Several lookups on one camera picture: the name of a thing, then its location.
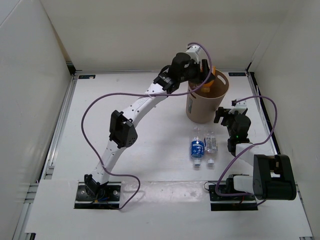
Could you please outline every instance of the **bottle label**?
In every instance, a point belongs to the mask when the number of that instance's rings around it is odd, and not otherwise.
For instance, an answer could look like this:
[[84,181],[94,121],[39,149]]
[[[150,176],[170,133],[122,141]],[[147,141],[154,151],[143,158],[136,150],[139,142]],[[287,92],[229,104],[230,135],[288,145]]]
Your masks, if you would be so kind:
[[203,141],[191,142],[191,156],[194,158],[202,158],[205,154],[205,144]]
[[205,150],[209,153],[214,153],[218,151],[216,138],[213,136],[206,136],[204,138]]

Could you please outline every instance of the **plastic bottle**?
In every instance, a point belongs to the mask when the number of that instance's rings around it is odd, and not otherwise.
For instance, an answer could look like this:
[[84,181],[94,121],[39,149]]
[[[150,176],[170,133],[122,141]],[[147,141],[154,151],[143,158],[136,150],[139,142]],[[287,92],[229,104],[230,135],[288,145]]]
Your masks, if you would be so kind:
[[212,166],[218,152],[217,140],[213,131],[207,131],[204,136],[204,152],[209,156],[208,165]]
[[194,159],[194,166],[199,167],[201,159],[205,154],[204,134],[199,127],[195,127],[191,132],[191,157]]

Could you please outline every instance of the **white bottle cap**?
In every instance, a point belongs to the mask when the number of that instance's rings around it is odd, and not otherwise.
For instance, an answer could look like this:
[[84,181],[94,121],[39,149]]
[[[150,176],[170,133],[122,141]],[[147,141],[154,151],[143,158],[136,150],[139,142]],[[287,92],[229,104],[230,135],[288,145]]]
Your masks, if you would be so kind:
[[209,160],[208,160],[208,164],[209,165],[213,165],[215,163],[215,161],[212,159],[212,158],[210,158]]
[[201,160],[200,159],[195,159],[194,160],[194,166],[199,167],[201,165]]

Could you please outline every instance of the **bucket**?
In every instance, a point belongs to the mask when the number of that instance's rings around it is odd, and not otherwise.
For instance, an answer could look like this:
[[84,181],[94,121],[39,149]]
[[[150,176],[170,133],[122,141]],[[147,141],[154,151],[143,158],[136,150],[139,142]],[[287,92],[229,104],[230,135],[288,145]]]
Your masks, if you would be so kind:
[[[191,91],[191,84],[190,82],[188,83],[189,92]],[[199,89],[187,95],[185,112],[188,118],[198,124],[212,121],[215,111],[224,99],[228,89],[229,81],[227,77],[222,72],[216,70],[215,80],[210,86],[209,92],[202,92]]]

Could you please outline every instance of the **blue bottle label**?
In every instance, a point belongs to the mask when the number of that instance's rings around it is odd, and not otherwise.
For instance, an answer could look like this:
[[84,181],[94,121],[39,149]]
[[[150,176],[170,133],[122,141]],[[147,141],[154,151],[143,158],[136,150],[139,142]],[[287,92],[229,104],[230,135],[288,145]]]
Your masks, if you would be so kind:
[[191,156],[194,158],[202,158],[205,154],[205,144],[203,141],[191,142]]

